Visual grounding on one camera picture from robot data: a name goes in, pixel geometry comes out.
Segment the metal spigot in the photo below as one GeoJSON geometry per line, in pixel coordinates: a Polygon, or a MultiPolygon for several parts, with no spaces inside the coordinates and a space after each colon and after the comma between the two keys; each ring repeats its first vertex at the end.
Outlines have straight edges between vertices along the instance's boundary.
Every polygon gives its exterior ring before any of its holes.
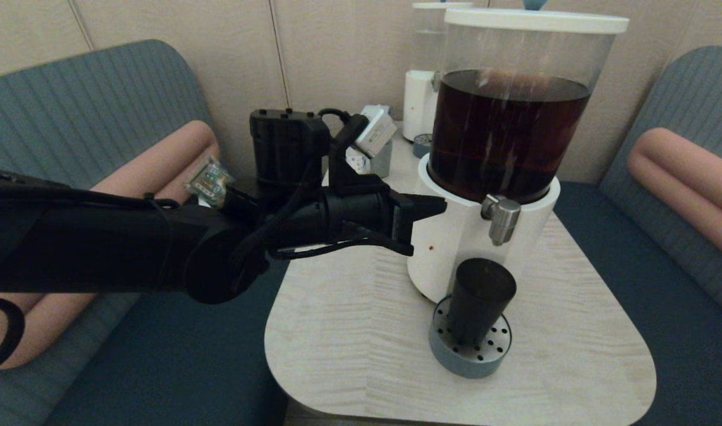
{"type": "Polygon", "coordinates": [[[490,238],[496,246],[510,241],[521,214],[521,205],[503,196],[488,194],[482,202],[482,219],[492,221],[490,238]]]}

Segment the white dispenser base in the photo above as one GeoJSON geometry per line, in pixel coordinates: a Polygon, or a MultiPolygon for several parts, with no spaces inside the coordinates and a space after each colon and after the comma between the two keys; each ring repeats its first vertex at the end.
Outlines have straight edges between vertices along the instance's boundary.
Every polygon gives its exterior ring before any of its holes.
{"type": "Polygon", "coordinates": [[[406,73],[406,97],[403,99],[403,136],[414,140],[434,129],[437,93],[432,81],[434,71],[410,70],[406,73]]]}
{"type": "Polygon", "coordinates": [[[439,302],[449,294],[456,267],[470,258],[498,262],[520,280],[561,194],[558,178],[553,178],[550,191],[542,199],[521,206],[513,237],[502,246],[495,246],[490,239],[491,221],[481,216],[482,205],[434,183],[426,171],[428,162],[427,154],[418,164],[416,193],[444,197],[448,208],[442,215],[414,223],[410,242],[415,251],[407,260],[407,269],[416,288],[429,300],[439,302]]]}

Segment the pink armrest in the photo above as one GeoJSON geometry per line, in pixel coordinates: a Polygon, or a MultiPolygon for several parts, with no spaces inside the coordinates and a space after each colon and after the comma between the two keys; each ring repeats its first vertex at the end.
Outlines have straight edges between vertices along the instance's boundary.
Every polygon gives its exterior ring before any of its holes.
{"type": "MultiPolygon", "coordinates": [[[[154,192],[156,198],[184,202],[190,194],[183,181],[207,156],[218,157],[211,128],[191,121],[163,138],[92,188],[93,191],[130,197],[154,192]]],[[[25,312],[26,328],[20,345],[2,369],[22,366],[46,350],[95,298],[94,294],[0,293],[25,312]]],[[[0,315],[0,340],[7,322],[0,315]]]]}
{"type": "Polygon", "coordinates": [[[722,251],[722,159],[658,128],[634,144],[629,173],[722,251]]]}

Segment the perforated drip tray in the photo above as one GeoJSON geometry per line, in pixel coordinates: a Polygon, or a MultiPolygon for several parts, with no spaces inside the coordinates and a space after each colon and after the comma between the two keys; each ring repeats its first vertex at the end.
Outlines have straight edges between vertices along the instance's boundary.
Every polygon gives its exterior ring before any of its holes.
{"type": "Polygon", "coordinates": [[[500,366],[512,341],[510,326],[502,315],[479,345],[459,345],[448,329],[450,297],[434,309],[429,327],[429,347],[437,361],[456,375],[481,378],[493,374],[500,366]]]}

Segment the wall seam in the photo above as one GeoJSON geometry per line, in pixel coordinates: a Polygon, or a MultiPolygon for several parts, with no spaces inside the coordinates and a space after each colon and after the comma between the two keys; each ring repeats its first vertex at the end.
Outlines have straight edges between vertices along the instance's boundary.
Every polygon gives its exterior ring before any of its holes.
{"type": "Polygon", "coordinates": [[[77,22],[77,27],[79,27],[80,33],[82,33],[82,38],[85,39],[85,44],[88,45],[88,49],[90,49],[90,51],[94,51],[95,48],[93,48],[93,40],[90,38],[88,28],[85,27],[85,22],[82,21],[82,16],[79,14],[79,8],[77,8],[75,0],[66,0],[66,3],[69,5],[69,9],[72,10],[72,15],[77,22]]]}
{"type": "Polygon", "coordinates": [[[671,49],[671,54],[669,54],[668,59],[666,59],[665,64],[663,64],[663,67],[661,68],[660,72],[658,72],[658,75],[656,76],[656,79],[660,79],[663,73],[666,72],[666,68],[671,65],[674,60],[678,59],[676,56],[676,52],[679,51],[679,46],[682,45],[682,41],[684,41],[684,37],[686,36],[689,28],[691,27],[691,24],[694,22],[694,16],[697,13],[698,8],[700,7],[700,0],[693,0],[692,1],[692,9],[689,13],[689,19],[686,20],[686,24],[682,26],[681,33],[679,34],[679,37],[675,40],[674,47],[671,49]]]}
{"type": "Polygon", "coordinates": [[[282,87],[284,89],[284,100],[287,102],[287,107],[290,106],[290,90],[287,87],[287,73],[284,71],[284,60],[282,56],[282,43],[279,40],[279,28],[277,26],[277,14],[276,8],[274,7],[274,0],[268,0],[268,10],[271,14],[271,29],[274,30],[274,43],[277,45],[277,57],[279,59],[279,71],[282,74],[282,87]]]}

